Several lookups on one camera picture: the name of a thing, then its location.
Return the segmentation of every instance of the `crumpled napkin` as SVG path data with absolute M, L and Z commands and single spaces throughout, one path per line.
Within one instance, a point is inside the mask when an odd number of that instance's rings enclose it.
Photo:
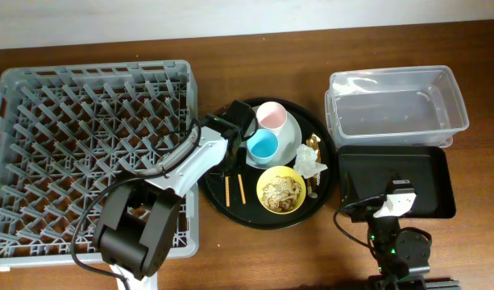
M 316 162 L 317 158 L 318 155 L 313 148 L 301 144 L 297 148 L 297 158 L 293 169 L 304 178 L 311 178 L 320 171 L 327 169 L 327 165 Z

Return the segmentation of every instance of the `gray plastic crate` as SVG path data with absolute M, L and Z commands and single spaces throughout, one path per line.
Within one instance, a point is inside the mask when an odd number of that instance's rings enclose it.
M 86 206 L 123 169 L 138 172 L 171 148 L 197 116 L 197 83 L 183 60 L 13 68 L 0 80 L 0 267 L 72 263 L 69 243 Z M 169 258 L 198 249 L 198 191 L 181 205 Z M 77 239 L 90 246 L 102 210 Z M 147 209 L 134 214 L 146 218 Z

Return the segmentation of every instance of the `yellow bowl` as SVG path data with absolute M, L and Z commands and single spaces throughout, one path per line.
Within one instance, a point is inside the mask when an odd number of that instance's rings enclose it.
M 293 178 L 296 182 L 298 182 L 298 184 L 300 184 L 302 187 L 302 193 L 298 197 L 297 204 L 295 205 L 295 207 L 292 210 L 290 210 L 288 212 L 277 213 L 277 212 L 267 208 L 266 206 L 264 206 L 264 204 L 262 202 L 262 200 L 263 200 L 263 187 L 268 182 L 270 182 L 270 180 L 274 179 L 276 176 L 280 176 L 280 177 L 289 176 L 289 177 Z M 261 205 L 263 205 L 263 207 L 265 209 L 269 210 L 271 213 L 277 213 L 277 214 L 292 213 L 295 210 L 297 210 L 299 207 L 301 207 L 302 203 L 304 203 L 304 199 L 305 199 L 304 180 L 302 179 L 302 176 L 300 176 L 295 170 L 293 170 L 293 168 L 289 168 L 286 166 L 275 166 L 275 167 L 269 168 L 267 171 L 263 172 L 263 174 L 261 174 L 261 177 L 257 180 L 257 198 L 259 198 L 259 202 L 261 203 Z

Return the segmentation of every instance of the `round black tray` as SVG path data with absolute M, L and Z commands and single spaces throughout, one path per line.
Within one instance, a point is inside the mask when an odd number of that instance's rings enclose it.
M 237 174 L 231 175 L 229 179 L 230 207 L 226 207 L 225 181 L 223 179 L 208 173 L 199 181 L 205 195 L 220 213 L 223 213 L 226 217 L 241 225 L 261 230 L 275 230 L 293 226 L 311 217 L 330 198 L 333 192 L 332 188 L 338 181 L 338 164 L 333 139 L 322 123 L 309 111 L 290 101 L 261 97 L 244 102 L 250 106 L 259 106 L 269 101 L 279 102 L 295 117 L 301 127 L 303 143 L 305 143 L 312 133 L 322 139 L 319 143 L 322 157 L 321 163 L 326 164 L 328 169 L 321 172 L 321 182 L 317 192 L 318 198 L 305 197 L 304 203 L 293 213 L 271 213 L 261 205 L 255 190 L 257 180 L 264 170 L 248 165 L 245 165 L 245 168 L 241 172 L 245 199 L 247 201 L 245 205 L 241 201 Z M 295 159 L 289 164 L 286 164 L 286 166 L 292 168 L 294 164 Z

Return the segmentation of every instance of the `wooden table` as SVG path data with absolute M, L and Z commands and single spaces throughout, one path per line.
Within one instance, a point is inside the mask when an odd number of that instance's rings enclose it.
M 494 21 L 5 50 L 0 74 L 12 67 L 170 59 L 192 65 L 201 114 L 234 99 L 276 96 L 316 112 L 322 121 L 331 73 L 451 67 L 471 121 L 446 149 L 458 213 L 450 220 L 401 225 L 433 235 L 428 277 L 461 280 L 469 290 L 494 289 Z M 200 249 L 190 259 L 167 261 L 159 272 L 160 288 L 290 289 L 376 275 L 367 249 L 334 227 L 335 191 L 312 218 L 277 231 L 237 225 L 201 195 Z M 343 217 L 340 222 L 356 236 L 366 234 L 365 224 Z M 116 281 L 76 266 L 16 268 L 0 273 L 0 288 L 116 289 Z

